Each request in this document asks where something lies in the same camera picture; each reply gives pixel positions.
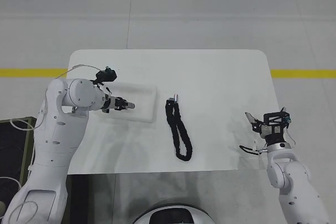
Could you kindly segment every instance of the yellow floor stripe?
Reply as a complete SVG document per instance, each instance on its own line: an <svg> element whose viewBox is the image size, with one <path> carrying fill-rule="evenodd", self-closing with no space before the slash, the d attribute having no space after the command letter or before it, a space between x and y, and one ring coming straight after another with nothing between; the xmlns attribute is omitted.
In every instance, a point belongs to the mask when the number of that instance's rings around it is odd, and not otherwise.
<svg viewBox="0 0 336 224"><path fill-rule="evenodd" d="M0 68L0 78L23 78L23 77L41 77L55 78L66 72L65 68Z"/></svg>
<svg viewBox="0 0 336 224"><path fill-rule="evenodd" d="M42 77L55 78L67 71L65 68L0 68L1 78ZM298 70L298 69L273 69L273 78L336 78L336 70Z"/></svg>
<svg viewBox="0 0 336 224"><path fill-rule="evenodd" d="M273 78L336 78L336 70L272 69Z"/></svg>

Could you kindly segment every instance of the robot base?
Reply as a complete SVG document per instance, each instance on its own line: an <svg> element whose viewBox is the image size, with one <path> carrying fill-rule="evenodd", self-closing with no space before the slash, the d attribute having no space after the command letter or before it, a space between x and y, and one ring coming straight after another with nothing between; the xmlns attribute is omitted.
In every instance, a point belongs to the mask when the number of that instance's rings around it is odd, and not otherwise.
<svg viewBox="0 0 336 224"><path fill-rule="evenodd" d="M197 223L214 224L208 213L189 204L171 203L154 206L140 215L133 224Z"/></svg>

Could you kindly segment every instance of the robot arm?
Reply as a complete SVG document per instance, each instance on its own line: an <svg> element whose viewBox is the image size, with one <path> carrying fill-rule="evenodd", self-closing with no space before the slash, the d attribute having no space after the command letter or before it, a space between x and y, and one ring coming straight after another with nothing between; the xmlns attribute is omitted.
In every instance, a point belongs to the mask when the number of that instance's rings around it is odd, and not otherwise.
<svg viewBox="0 0 336 224"><path fill-rule="evenodd" d="M283 108L280 112L264 114L264 122L245 113L253 131L266 141L266 148L248 153L268 153L267 173L270 183L278 188L279 202L289 224L328 224L329 218L318 192L311 185L310 170L300 162L290 144L284 140L284 128L291 123ZM289 162L279 159L288 158Z"/></svg>
<svg viewBox="0 0 336 224"><path fill-rule="evenodd" d="M109 76L114 72L108 69L100 74ZM31 174L12 199L2 223L61 222L67 200L67 172L85 135L88 112L134 108L121 97L105 94L99 86L105 80L97 80L54 79L49 84L34 130ZM71 113L64 113L62 106L72 107Z"/></svg>

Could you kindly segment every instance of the black cable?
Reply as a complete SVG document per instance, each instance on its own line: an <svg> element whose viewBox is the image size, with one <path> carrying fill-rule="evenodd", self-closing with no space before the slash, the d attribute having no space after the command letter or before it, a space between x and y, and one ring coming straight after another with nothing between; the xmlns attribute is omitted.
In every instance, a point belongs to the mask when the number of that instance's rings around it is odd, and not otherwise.
<svg viewBox="0 0 336 224"><path fill-rule="evenodd" d="M192 143L190 142L190 138L188 136L188 133L186 132L185 126L181 121L178 103L174 102L173 100L167 100L166 115L167 115L167 122L172 130L175 155L180 160L189 161L193 154L193 146ZM186 156L180 154L179 134L183 143L185 144Z"/></svg>
<svg viewBox="0 0 336 224"><path fill-rule="evenodd" d="M254 151L252 148L247 148L245 146L239 146L239 148L241 148L244 152L252 155L259 156L261 154L260 152Z"/></svg>

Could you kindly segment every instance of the cable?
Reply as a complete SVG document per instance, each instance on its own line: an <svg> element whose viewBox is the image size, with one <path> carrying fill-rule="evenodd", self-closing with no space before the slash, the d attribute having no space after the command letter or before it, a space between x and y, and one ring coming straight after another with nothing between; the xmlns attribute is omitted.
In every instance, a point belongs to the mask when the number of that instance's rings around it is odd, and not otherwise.
<svg viewBox="0 0 336 224"><path fill-rule="evenodd" d="M12 214L14 213L14 211L16 211L16 209L20 208L20 206L23 206L24 204L27 204L27 203L33 203L36 205L36 211L35 213L33 214L33 216L26 222L26 223L29 223L37 214L38 210L39 210L39 206L36 202L34 202L33 200L28 200L27 202L22 202L21 204L19 204L18 206L16 206L16 208L11 212L11 214L9 215L9 219L8 219L8 223L10 224L10 220L11 220L11 216Z"/></svg>
<svg viewBox="0 0 336 224"><path fill-rule="evenodd" d="M14 178L9 178L8 176L0 176L0 179L10 179L10 180L13 180L13 181L15 181L15 182L18 184L18 190L21 189L21 184L20 184L20 182L17 181L16 179L14 179Z"/></svg>
<svg viewBox="0 0 336 224"><path fill-rule="evenodd" d="M29 179L30 175L31 175L31 168L32 166L34 165L34 157L35 157L35 144L34 144L34 150L32 151L32 155L31 155L31 162L30 162L30 165L29 165L29 172L27 173L27 179Z"/></svg>
<svg viewBox="0 0 336 224"><path fill-rule="evenodd" d="M18 126L14 125L14 123L13 123L14 120L17 120L17 121L20 121L20 122L23 122L23 123L27 124L27 125L30 127L30 129L29 129L29 128L19 128ZM26 122L26 121L21 120L21 119L19 119L19 118L11 118L11 119L10 119L10 124L11 124L14 128L16 128L16 129L18 129L18 130L29 131L29 130L34 130L34 129L35 129L31 124L29 124L29 122Z"/></svg>
<svg viewBox="0 0 336 224"><path fill-rule="evenodd" d="M21 189L20 182L18 180L14 179L14 178L9 178L8 176L0 176L0 179L10 179L10 180L13 180L13 181L15 181L18 184L18 189L19 190Z"/></svg>
<svg viewBox="0 0 336 224"><path fill-rule="evenodd" d="M295 140L291 137L291 135L289 134L289 131L286 129L286 134L289 136L289 138L293 141L293 147L292 149L296 146L296 142Z"/></svg>
<svg viewBox="0 0 336 224"><path fill-rule="evenodd" d="M62 73L62 74L60 74L58 77L55 78L55 80L58 79L59 77L63 76L64 74L67 74L67 73L69 73L70 71L72 71L72 70L74 70L74 69L76 69L76 68L79 68L79 67L90 67L90 68L95 68L95 69L97 69L98 71L102 71L101 69L99 69L99 68L97 68L97 67L95 67L95 66L89 66L89 65L86 65L86 64L78 64L78 65L76 65L76 66L73 66L70 70L68 70L68 71L66 71L66 72L64 72L64 73ZM10 124L11 124L14 128L16 128L16 129L18 129L18 130L30 131L30 130L35 130L36 128L38 128L38 127L40 127L40 126L42 125L42 123L43 123L43 121L44 121L44 118L45 118L45 114L46 114L46 112L47 112L47 96L46 96L47 90L48 90L48 89L46 88L46 90L45 90L45 113L44 113L44 116L43 116L43 118L42 118L40 124L37 125L37 126L34 128L31 124L29 124L28 122L26 122L26 121L24 121L24 120L21 120L21 119L19 119L19 118L12 118L12 119L10 119ZM18 126L14 125L14 123L13 123L14 120L18 120L18 121L20 121L20 122L24 122L24 123L27 124L30 128L19 128Z"/></svg>

